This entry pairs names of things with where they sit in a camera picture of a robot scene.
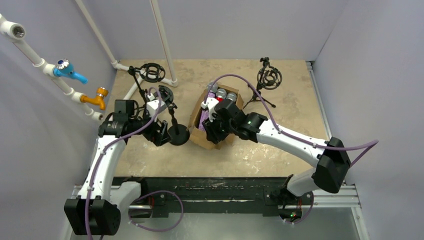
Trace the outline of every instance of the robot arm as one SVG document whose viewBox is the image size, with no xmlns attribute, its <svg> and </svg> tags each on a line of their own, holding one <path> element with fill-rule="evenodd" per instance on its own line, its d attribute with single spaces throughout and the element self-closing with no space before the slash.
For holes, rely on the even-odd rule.
<svg viewBox="0 0 424 240">
<path fill-rule="evenodd" d="M 141 110 L 136 101 L 115 101 L 114 112 L 104 120 L 98 129 L 94 159 L 98 159 L 105 146 L 112 141 L 145 126 L 157 109 L 162 112 L 167 108 L 164 101 L 159 106 L 157 97 L 152 94 L 145 98 L 149 101 L 142 107 L 144 108 L 142 117 L 138 116 Z M 159 122 L 157 118 L 139 135 L 143 135 L 156 146 L 171 141 L 168 134 L 168 123 L 166 121 Z M 90 202 L 91 233 L 93 235 L 114 235 L 118 231 L 121 218 L 126 217 L 123 213 L 127 212 L 128 206 L 134 199 L 140 197 L 141 185 L 135 181 L 125 182 L 118 189 L 111 189 L 115 170 L 127 141 L 128 138 L 117 141 L 109 147 L 103 155 L 96 173 L 94 173 L 96 161 L 93 161 L 77 198 L 66 200 L 64 211 L 76 235 L 87 234 L 84 225 L 84 205 L 86 201 Z M 95 174 L 94 181 L 92 187 L 90 187 L 90 179 L 93 174 Z M 89 189 L 91 194 L 90 199 L 87 199 Z"/>
<path fill-rule="evenodd" d="M 338 193 L 350 168 L 351 161 L 345 151 L 316 148 L 289 136 L 284 131 L 317 145 L 342 148 L 341 140 L 332 137 L 329 141 L 317 139 L 279 126 L 275 129 L 271 120 L 256 112 L 245 114 L 231 100 L 219 103 L 206 101 L 205 108 L 213 112 L 202 124 L 207 140 L 217 144 L 229 134 L 235 134 L 242 140 L 267 144 L 299 157 L 312 166 L 312 169 L 294 175 L 287 184 L 287 190 L 299 197 L 304 193 L 322 189 L 329 193 Z"/>
</svg>

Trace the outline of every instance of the black round base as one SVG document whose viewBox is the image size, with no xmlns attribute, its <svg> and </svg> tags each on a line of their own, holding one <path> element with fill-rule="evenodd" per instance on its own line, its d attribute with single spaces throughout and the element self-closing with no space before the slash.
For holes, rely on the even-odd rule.
<svg viewBox="0 0 424 240">
<path fill-rule="evenodd" d="M 189 140 L 190 132 L 187 127 L 182 124 L 178 124 L 176 127 L 178 128 L 179 134 L 176 133 L 176 128 L 174 126 L 171 126 L 168 129 L 168 134 L 171 137 L 171 141 L 169 143 L 175 146 L 180 146 Z"/>
</svg>

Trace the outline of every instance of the white pipe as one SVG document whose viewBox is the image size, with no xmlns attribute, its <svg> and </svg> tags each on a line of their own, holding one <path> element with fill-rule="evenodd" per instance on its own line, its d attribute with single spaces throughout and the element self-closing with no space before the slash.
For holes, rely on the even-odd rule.
<svg viewBox="0 0 424 240">
<path fill-rule="evenodd" d="M 75 0 L 75 2 L 77 4 L 77 6 L 79 7 L 79 9 L 81 10 L 82 14 L 84 15 L 85 19 L 87 20 L 88 24 L 90 25 L 91 29 L 94 31 L 94 34 L 96 35 L 101 46 L 106 51 L 108 57 L 110 58 L 110 62 L 112 64 L 113 68 L 115 68 L 116 70 L 128 71 L 129 67 L 118 63 L 118 61 L 113 56 L 111 49 L 109 48 L 108 44 L 106 43 L 105 39 L 103 38 L 102 34 L 100 33 L 99 28 L 95 24 L 95 22 L 94 22 L 93 18 L 91 17 L 89 11 L 87 10 L 86 6 L 84 5 L 83 0 Z M 178 86 L 178 82 L 177 82 L 177 78 L 175 77 L 176 75 L 175 75 L 174 63 L 172 62 L 172 59 L 171 59 L 170 49 L 168 47 L 168 41 L 167 41 L 166 35 L 165 35 L 165 28 L 164 28 L 164 25 L 163 25 L 163 22 L 162 22 L 161 13 L 159 12 L 159 6 L 158 6 L 157 1 L 155 3 L 151 3 L 151 6 L 152 6 L 152 9 L 153 9 L 153 13 L 155 14 L 155 20 L 156 20 L 156 24 L 157 24 L 159 34 L 161 35 L 161 39 L 162 39 L 162 36 L 164 38 L 164 42 L 162 42 L 162 45 L 163 45 L 163 50 L 164 50 L 165 55 L 166 55 L 166 61 L 168 62 L 168 66 L 169 66 L 170 74 L 171 74 L 171 78 L 172 78 L 172 79 L 164 78 L 161 82 L 168 84 L 170 86 L 176 87 L 176 86 Z M 143 81 L 143 79 L 141 78 L 141 76 L 137 74 L 138 84 L 141 84 L 142 81 Z M 133 94 L 136 92 L 137 88 L 138 88 L 137 84 L 134 83 L 132 85 L 132 87 L 129 89 L 128 93 L 124 96 L 123 99 L 129 100 L 133 96 Z"/>
<path fill-rule="evenodd" d="M 105 39 L 103 38 L 102 34 L 100 33 L 99 28 L 96 26 L 96 24 L 94 23 L 94 20 L 90 16 L 90 13 L 87 10 L 86 6 L 84 5 L 83 1 L 82 0 L 75 0 L 75 2 L 78 5 L 79 9 L 81 10 L 82 14 L 84 15 L 85 19 L 87 20 L 88 24 L 90 25 L 91 29 L 93 30 L 94 34 L 98 38 L 98 41 L 100 42 L 104 51 L 106 51 L 106 54 L 109 57 L 112 65 L 118 63 L 118 61 L 115 59 L 114 55 L 112 54 L 111 49 L 109 48 L 108 44 L 106 43 Z"/>
<path fill-rule="evenodd" d="M 7 37 L 31 62 L 32 65 L 40 70 L 43 74 L 48 76 L 53 83 L 55 83 L 66 96 L 72 98 L 74 89 L 72 89 L 62 78 L 56 77 L 53 74 L 55 66 L 47 63 L 41 58 L 29 45 L 25 42 L 26 31 L 24 26 L 19 23 L 7 21 L 6 18 L 0 14 L 0 32 Z M 103 114 L 94 111 L 86 103 L 80 102 L 85 115 L 91 117 L 95 121 L 101 121 Z"/>
<path fill-rule="evenodd" d="M 13 44 L 32 62 L 33 65 L 42 63 L 42 58 L 24 40 L 15 41 Z"/>
<path fill-rule="evenodd" d="M 151 9 L 153 10 L 154 19 L 156 20 L 157 30 L 159 31 L 160 40 L 162 41 L 163 51 L 165 52 L 166 61 L 169 66 L 172 82 L 171 86 L 178 86 L 177 76 L 175 74 L 174 63 L 171 58 L 170 47 L 168 46 L 167 35 L 165 34 L 165 27 L 162 21 L 161 11 L 159 11 L 159 4 L 157 0 L 150 0 Z"/>
</svg>

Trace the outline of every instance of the cardboard box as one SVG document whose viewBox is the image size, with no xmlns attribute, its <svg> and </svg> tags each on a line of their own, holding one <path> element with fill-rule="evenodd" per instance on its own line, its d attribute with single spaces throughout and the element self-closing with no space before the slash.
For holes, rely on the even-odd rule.
<svg viewBox="0 0 424 240">
<path fill-rule="evenodd" d="M 219 83 L 218 83 L 218 88 L 219 89 L 225 89 L 227 94 L 228 93 L 237 94 L 237 100 L 235 101 L 235 105 L 239 109 L 243 108 L 244 102 L 243 102 L 242 96 L 239 93 L 239 90 L 232 88 L 232 87 L 229 87 L 229 86 L 219 84 Z M 190 120 L 189 120 L 188 125 L 187 125 L 188 129 L 191 132 L 190 133 L 190 140 L 193 143 L 195 143 L 195 144 L 197 144 L 197 145 L 199 145 L 199 146 L 201 146 L 205 149 L 208 149 L 208 150 L 221 149 L 221 147 L 223 146 L 224 143 L 226 143 L 228 145 L 233 145 L 234 138 L 236 137 L 234 134 L 229 134 L 224 141 L 221 141 L 218 144 L 214 144 L 213 142 L 208 141 L 206 139 L 206 132 L 202 131 L 198 128 L 199 122 L 200 122 L 200 116 L 201 116 L 202 110 L 203 110 L 202 107 L 201 107 L 201 104 L 202 104 L 202 101 L 204 100 L 204 98 L 207 94 L 206 91 L 207 90 L 205 89 L 203 91 L 203 93 L 200 95 L 199 99 L 197 100 L 197 103 L 194 106 L 193 112 L 191 113 Z"/>
</svg>

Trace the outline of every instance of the white wall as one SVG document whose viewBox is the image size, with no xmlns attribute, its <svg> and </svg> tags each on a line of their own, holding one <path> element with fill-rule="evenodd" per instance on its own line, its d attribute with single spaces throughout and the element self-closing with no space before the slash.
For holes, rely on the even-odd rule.
<svg viewBox="0 0 424 240">
<path fill-rule="evenodd" d="M 314 65 L 332 134 L 380 139 L 351 174 L 372 240 L 423 239 L 423 13 L 422 0 L 351 0 Z"/>
<path fill-rule="evenodd" d="M 315 60 L 348 0 L 159 0 L 176 59 Z M 164 58 L 149 0 L 85 0 L 118 59 Z"/>
<path fill-rule="evenodd" d="M 67 57 L 95 94 L 114 70 L 72 1 L 7 1 L 7 20 L 26 27 L 27 42 L 50 63 Z M 0 35 L 1 239 L 59 239 L 63 206 L 88 171 L 97 126 L 6 38 Z"/>
</svg>

